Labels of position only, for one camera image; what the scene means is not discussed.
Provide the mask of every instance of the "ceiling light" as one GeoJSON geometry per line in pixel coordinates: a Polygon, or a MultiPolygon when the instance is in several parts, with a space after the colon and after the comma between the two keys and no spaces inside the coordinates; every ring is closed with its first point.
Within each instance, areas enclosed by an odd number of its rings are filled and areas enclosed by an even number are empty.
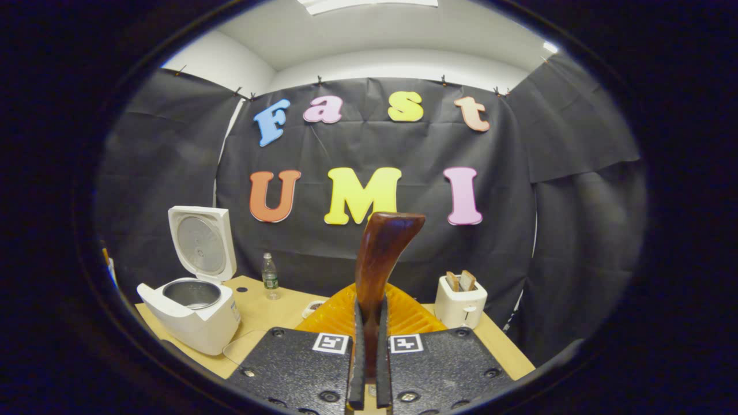
{"type": "Polygon", "coordinates": [[[556,53],[559,51],[558,47],[555,47],[553,44],[550,44],[548,42],[543,42],[543,48],[548,51],[551,51],[551,53],[556,53]]]}
{"type": "Polygon", "coordinates": [[[308,13],[315,16],[316,14],[329,12],[331,10],[342,9],[344,7],[362,6],[365,4],[414,4],[418,6],[438,7],[438,0],[297,0],[305,8],[308,13]]]}

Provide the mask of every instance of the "ceiling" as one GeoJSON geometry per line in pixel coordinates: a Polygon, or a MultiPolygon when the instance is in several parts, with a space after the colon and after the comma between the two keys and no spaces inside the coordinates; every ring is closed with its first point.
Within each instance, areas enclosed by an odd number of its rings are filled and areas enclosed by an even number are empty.
{"type": "Polygon", "coordinates": [[[436,49],[488,58],[532,72],[543,39],[472,0],[438,8],[371,4],[317,16],[297,0],[271,0],[218,28],[277,71],[302,62],[369,49],[436,49]]]}

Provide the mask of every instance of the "blue letter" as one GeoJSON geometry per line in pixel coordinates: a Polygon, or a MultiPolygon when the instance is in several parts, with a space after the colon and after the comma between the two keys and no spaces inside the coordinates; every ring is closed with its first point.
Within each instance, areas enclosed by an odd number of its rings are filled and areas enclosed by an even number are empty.
{"type": "Polygon", "coordinates": [[[280,126],[284,125],[284,122],[287,121],[287,117],[282,110],[287,109],[288,107],[288,100],[280,100],[276,104],[254,116],[254,121],[259,123],[259,129],[261,130],[261,141],[259,142],[261,147],[264,147],[277,138],[282,137],[284,130],[277,128],[275,124],[279,124],[280,126]]]}

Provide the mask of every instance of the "yellow letter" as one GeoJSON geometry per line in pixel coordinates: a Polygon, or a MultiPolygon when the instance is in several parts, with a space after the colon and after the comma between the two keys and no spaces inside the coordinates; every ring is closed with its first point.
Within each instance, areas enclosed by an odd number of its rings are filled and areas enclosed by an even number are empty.
{"type": "Polygon", "coordinates": [[[366,188],[362,187],[356,173],[349,167],[332,168],[328,177],[333,179],[333,193],[331,211],[325,215],[327,224],[348,223],[344,203],[348,205],[357,224],[362,223],[372,204],[372,213],[397,211],[397,181],[402,177],[402,172],[397,168],[376,169],[366,188]]]}
{"type": "Polygon", "coordinates": [[[397,91],[390,95],[387,113],[392,121],[417,121],[423,117],[422,99],[417,92],[397,91]]]}

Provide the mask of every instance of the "orange letter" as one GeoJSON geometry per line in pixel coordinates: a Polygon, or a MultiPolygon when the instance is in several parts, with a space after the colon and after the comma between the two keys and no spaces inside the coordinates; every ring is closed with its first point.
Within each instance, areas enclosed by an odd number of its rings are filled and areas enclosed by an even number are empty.
{"type": "Polygon", "coordinates": [[[489,130],[489,123],[479,118],[479,111],[484,112],[484,105],[474,101],[472,97],[463,97],[454,101],[456,106],[461,107],[463,121],[474,131],[485,132],[489,130]]]}
{"type": "Polygon", "coordinates": [[[302,174],[297,170],[285,170],[279,173],[282,179],[282,196],[276,209],[266,206],[266,189],[269,182],[274,178],[271,171],[257,171],[251,175],[251,200],[249,208],[251,214],[262,222],[283,221],[292,212],[292,200],[294,198],[294,183],[302,174]]]}

